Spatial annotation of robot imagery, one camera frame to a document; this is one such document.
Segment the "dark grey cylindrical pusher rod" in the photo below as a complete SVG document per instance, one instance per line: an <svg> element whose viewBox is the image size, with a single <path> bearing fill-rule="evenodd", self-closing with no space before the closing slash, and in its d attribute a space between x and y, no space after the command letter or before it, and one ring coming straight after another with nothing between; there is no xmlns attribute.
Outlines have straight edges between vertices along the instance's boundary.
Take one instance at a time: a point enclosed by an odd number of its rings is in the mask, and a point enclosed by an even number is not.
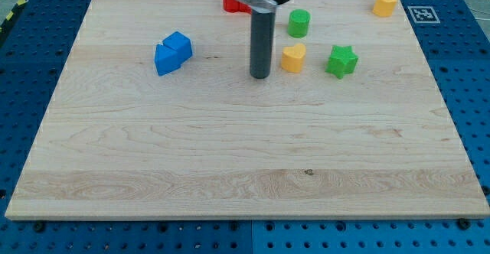
<svg viewBox="0 0 490 254"><path fill-rule="evenodd" d="M273 12L252 10L250 28L250 75L265 79L270 74L273 35L275 27Z"/></svg>

